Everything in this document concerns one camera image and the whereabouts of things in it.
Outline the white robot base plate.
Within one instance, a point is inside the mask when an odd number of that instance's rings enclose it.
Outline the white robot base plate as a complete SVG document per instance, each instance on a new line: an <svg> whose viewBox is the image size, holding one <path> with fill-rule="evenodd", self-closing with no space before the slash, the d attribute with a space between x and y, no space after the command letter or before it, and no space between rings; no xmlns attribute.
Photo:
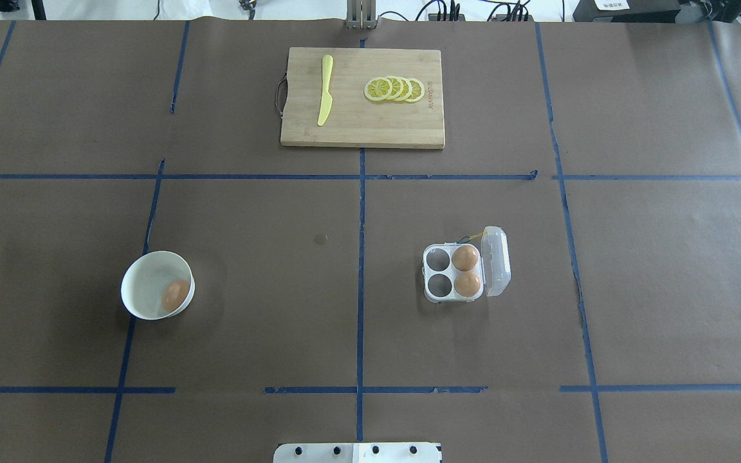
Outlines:
<svg viewBox="0 0 741 463"><path fill-rule="evenodd" d="M440 443L330 442L277 446L273 462L442 462Z"/></svg>

